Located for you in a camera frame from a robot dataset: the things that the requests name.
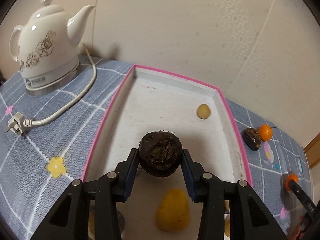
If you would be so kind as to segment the dark wrinkled dried fruit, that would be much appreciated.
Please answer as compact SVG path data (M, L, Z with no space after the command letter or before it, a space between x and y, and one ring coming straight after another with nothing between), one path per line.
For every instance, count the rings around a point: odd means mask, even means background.
M242 132L242 138L251 150L259 150L261 146L261 139L256 129L251 127L244 129Z

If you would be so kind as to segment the white ceramic electric kettle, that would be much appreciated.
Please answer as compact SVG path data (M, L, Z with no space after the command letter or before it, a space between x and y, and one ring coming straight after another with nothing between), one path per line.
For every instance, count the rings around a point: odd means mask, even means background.
M41 0L41 5L26 25L14 27L9 41L10 56L31 96L50 93L76 77L79 44L94 9L86 5L70 16L53 0Z

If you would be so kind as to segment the wooden door frame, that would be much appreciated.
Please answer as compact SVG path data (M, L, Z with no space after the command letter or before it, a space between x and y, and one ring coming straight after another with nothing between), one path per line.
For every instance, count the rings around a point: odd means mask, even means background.
M320 133L318 133L307 146L304 147L309 168L312 169L320 159Z

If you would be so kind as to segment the pink white cardboard box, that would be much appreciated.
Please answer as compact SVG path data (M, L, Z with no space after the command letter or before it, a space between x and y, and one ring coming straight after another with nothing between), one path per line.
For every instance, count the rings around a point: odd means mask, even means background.
M211 110L208 119L196 111ZM193 161L221 180L251 182L241 135L227 101L217 88L187 77L147 67L133 67L107 109L85 170L86 181L115 170L146 133L171 132ZM181 170L157 178L139 169L131 196L117 209L125 218L123 239L197 239L202 204L189 203L190 223L180 232L163 232L155 222L157 207L169 189L185 190Z

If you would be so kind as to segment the dark brown dried fruit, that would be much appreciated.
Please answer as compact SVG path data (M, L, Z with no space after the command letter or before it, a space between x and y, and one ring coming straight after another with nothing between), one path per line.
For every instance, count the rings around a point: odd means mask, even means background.
M167 131L147 133L138 150L141 167L154 177L172 175L181 162L182 144L176 135Z

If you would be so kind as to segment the grey patterned tablecloth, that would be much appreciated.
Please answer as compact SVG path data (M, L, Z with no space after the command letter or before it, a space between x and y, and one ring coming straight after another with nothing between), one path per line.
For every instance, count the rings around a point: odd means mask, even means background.
M28 95L20 73L1 86L1 215L18 239L32 237L71 181L85 180L107 109L133 67L82 55L77 77L49 94ZM242 132L266 120L226 101L246 152L252 178L248 183L290 235L305 209L285 190L286 177L297 175L300 187L313 195L305 152L278 128L258 151L251 150Z

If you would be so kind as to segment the yellow fruit piece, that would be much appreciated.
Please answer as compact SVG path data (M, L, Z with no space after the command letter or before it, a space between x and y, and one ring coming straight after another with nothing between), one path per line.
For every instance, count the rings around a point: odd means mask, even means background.
M157 228L164 232L179 232L189 226L189 202L182 189L167 191L157 207L155 220Z

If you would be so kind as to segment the small orange with stem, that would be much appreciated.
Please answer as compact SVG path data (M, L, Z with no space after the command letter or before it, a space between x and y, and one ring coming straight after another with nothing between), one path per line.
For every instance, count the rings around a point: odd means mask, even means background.
M263 124L258 127L258 135L262 141L269 141L273 136L273 129L279 128L279 126L269 126L268 124Z

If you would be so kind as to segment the large orange mandarin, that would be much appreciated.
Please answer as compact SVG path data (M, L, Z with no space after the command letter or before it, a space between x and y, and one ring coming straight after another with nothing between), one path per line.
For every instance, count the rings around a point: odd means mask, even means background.
M285 179L284 186L285 186L286 191L288 191L288 192L291 191L291 188L289 187L289 183L291 181L298 183L298 177L295 174L289 174L288 177Z

